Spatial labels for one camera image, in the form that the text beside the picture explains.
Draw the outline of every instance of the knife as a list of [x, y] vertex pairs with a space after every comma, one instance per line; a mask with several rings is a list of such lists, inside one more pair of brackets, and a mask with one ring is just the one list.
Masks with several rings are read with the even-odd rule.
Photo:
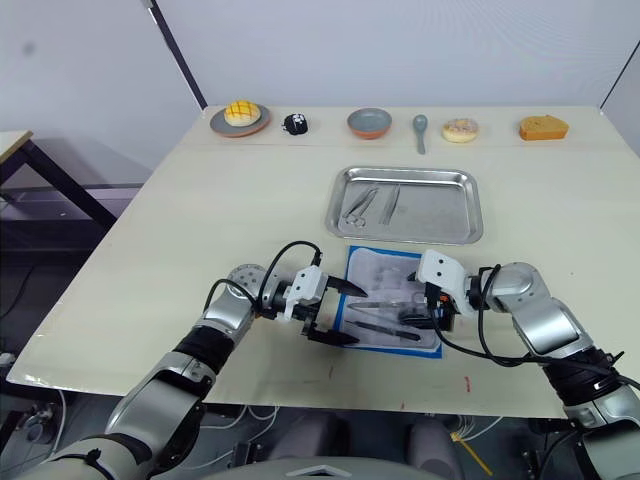
[[384, 333], [385, 335], [404, 338], [406, 340], [412, 340], [414, 342], [419, 342], [422, 339], [422, 337], [420, 337], [420, 335], [418, 335], [417, 333], [406, 332], [404, 330], [395, 330], [393, 328], [387, 328], [381, 325], [375, 325], [373, 323], [361, 322], [359, 320], [357, 321], [346, 320], [346, 322], [351, 323], [356, 327], [364, 328], [366, 330], [372, 330], [374, 332]]

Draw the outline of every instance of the scissors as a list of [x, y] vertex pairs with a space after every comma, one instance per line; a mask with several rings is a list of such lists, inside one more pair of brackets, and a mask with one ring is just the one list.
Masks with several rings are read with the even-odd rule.
[[367, 224], [363, 215], [364, 212], [367, 211], [367, 208], [369, 208], [369, 205], [371, 205], [371, 202], [373, 202], [376, 193], [378, 193], [378, 187], [369, 187], [358, 195], [358, 198], [356, 198], [353, 204], [342, 215], [347, 225], [354, 225], [358, 228], [362, 228]]

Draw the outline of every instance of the yellow cable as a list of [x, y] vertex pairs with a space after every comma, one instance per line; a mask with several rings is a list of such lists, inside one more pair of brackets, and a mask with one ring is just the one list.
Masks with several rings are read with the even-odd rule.
[[469, 455], [471, 455], [471, 457], [478, 463], [478, 465], [480, 465], [480, 467], [487, 473], [487, 475], [489, 475], [490, 477], [493, 476], [493, 472], [487, 466], [487, 464], [482, 461], [482, 459], [478, 456], [475, 450], [473, 450], [473, 448], [471, 448], [471, 446], [467, 442], [465, 442], [460, 438], [460, 435], [454, 432], [451, 434], [451, 438], [453, 439], [454, 442], [459, 442], [460, 445], [462, 445], [465, 448], [465, 450], [469, 452]]

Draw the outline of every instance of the table leg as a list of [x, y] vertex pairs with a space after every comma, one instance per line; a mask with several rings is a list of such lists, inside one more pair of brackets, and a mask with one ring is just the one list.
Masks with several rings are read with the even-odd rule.
[[25, 163], [38, 175], [49, 182], [60, 193], [76, 204], [84, 213], [109, 230], [116, 222], [116, 217], [100, 202], [87, 193], [67, 172], [60, 168], [46, 153], [29, 140], [21, 151], [27, 156]]

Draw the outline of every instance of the black figurine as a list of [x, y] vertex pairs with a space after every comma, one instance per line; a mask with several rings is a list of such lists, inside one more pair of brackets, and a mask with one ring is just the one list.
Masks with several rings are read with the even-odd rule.
[[301, 113], [292, 113], [287, 115], [282, 124], [282, 129], [289, 132], [291, 135], [302, 135], [307, 133], [309, 126], [307, 125], [307, 119]]

